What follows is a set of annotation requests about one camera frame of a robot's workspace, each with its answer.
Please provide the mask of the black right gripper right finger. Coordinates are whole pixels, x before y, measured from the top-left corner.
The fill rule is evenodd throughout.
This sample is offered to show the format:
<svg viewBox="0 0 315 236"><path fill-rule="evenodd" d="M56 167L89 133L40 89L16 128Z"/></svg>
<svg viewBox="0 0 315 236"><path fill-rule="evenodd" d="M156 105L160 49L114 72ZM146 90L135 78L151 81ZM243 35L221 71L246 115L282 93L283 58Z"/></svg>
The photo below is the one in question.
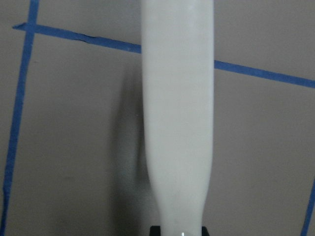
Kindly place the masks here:
<svg viewBox="0 0 315 236"><path fill-rule="evenodd" d="M201 235L202 236L210 236L209 231L205 226L201 227Z"/></svg>

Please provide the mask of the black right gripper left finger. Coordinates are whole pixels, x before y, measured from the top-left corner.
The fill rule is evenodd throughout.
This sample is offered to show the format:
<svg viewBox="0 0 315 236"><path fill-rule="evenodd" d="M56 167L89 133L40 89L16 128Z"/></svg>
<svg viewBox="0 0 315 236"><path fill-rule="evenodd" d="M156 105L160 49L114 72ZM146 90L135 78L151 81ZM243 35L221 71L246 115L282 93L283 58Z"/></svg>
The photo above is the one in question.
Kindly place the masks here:
<svg viewBox="0 0 315 236"><path fill-rule="evenodd" d="M161 236L160 226L151 226L149 236Z"/></svg>

